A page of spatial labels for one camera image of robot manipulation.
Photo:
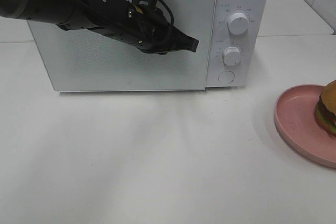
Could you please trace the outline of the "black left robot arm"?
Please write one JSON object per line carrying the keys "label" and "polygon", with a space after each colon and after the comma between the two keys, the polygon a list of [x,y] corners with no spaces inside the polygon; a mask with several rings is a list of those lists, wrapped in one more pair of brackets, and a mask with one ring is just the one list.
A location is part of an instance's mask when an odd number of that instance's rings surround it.
{"label": "black left robot arm", "polygon": [[187,50],[198,40],[174,26],[174,16],[162,0],[1,0],[5,18],[50,23],[60,29],[86,29],[129,44],[146,54]]}

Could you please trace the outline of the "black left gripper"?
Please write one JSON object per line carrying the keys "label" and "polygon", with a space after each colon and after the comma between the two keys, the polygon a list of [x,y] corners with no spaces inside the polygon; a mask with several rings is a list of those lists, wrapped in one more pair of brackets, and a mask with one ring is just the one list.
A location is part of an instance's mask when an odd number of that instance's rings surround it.
{"label": "black left gripper", "polygon": [[169,14],[164,16],[157,6],[133,5],[129,1],[89,4],[92,22],[90,31],[138,48],[146,54],[167,54],[186,50],[196,52],[199,41],[174,26],[174,15],[164,1],[159,1]]}

